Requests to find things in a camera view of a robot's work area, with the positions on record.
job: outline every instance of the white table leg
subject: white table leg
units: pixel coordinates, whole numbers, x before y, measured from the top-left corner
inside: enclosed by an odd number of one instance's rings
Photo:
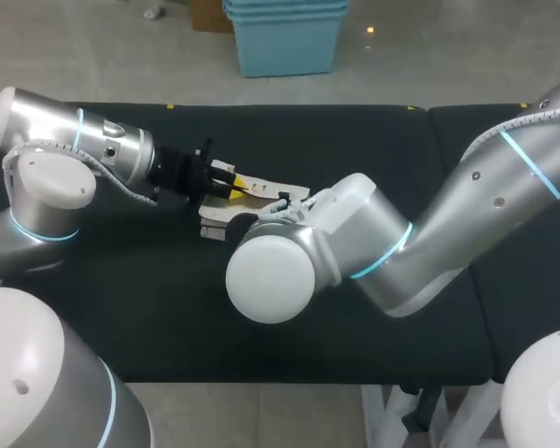
[[[380,423],[384,418],[384,392],[380,385],[362,385],[361,398],[363,400],[365,436],[367,437],[367,446],[371,448],[377,437]]]
[[[442,390],[436,404],[436,410],[433,413],[433,418],[431,419],[431,426],[429,427],[429,446],[431,448],[438,448],[440,446],[448,426],[450,426],[450,417],[448,415],[444,390]]]
[[[502,388],[503,385],[491,380],[471,387],[440,448],[477,448],[482,434],[500,409]]]
[[[417,395],[405,394],[400,387],[394,385],[382,421],[369,448],[402,448],[409,431],[401,419],[414,411],[418,399]]]

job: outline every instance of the robotic arm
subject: robotic arm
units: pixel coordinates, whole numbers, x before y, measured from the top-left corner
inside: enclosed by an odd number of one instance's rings
[[[183,153],[148,131],[15,89],[0,93],[0,151],[10,207],[0,213],[0,279],[50,266],[78,231],[102,175],[134,200],[155,205],[160,189],[198,202],[229,198],[236,175],[210,165],[208,146]],[[141,182],[151,197],[130,190]]]
[[[227,290],[244,315],[276,323],[350,277],[386,314],[410,315],[559,200],[560,85],[477,137],[414,223],[362,174],[262,210],[232,256]]]

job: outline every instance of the cardboard box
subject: cardboard box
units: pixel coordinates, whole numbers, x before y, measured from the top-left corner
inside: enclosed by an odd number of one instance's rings
[[[213,33],[233,33],[232,22],[226,16],[222,0],[190,0],[193,30]]]

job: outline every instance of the black table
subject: black table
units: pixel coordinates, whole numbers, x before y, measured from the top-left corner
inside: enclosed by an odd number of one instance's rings
[[[407,106],[83,105],[144,127],[164,145],[242,173],[311,187],[369,175],[414,219],[445,178],[426,111]],[[0,171],[0,209],[7,205]],[[98,183],[78,245],[51,271],[7,280],[51,306],[126,381],[477,385],[494,374],[472,279],[461,274],[421,312],[383,315],[348,280],[293,320],[266,326],[232,306],[231,255],[199,236],[178,199],[157,209]]]
[[[520,105],[431,109],[445,164],[451,172],[481,132],[511,119]],[[496,355],[495,380],[540,338],[560,330],[560,202],[473,263],[486,326]]]

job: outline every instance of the yellow object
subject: yellow object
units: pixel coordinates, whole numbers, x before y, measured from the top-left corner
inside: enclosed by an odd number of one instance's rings
[[[232,201],[233,199],[239,199],[242,198],[243,196],[245,196],[245,194],[242,191],[239,191],[238,189],[234,189],[233,191],[231,191],[231,196],[229,199]]]
[[[234,186],[238,187],[239,189],[247,188],[247,184],[244,182],[243,179],[241,179],[239,175],[234,178]],[[242,191],[234,189],[233,191],[231,191],[231,196],[229,199],[232,201],[233,199],[239,199],[242,198],[243,196],[245,196],[245,194]]]

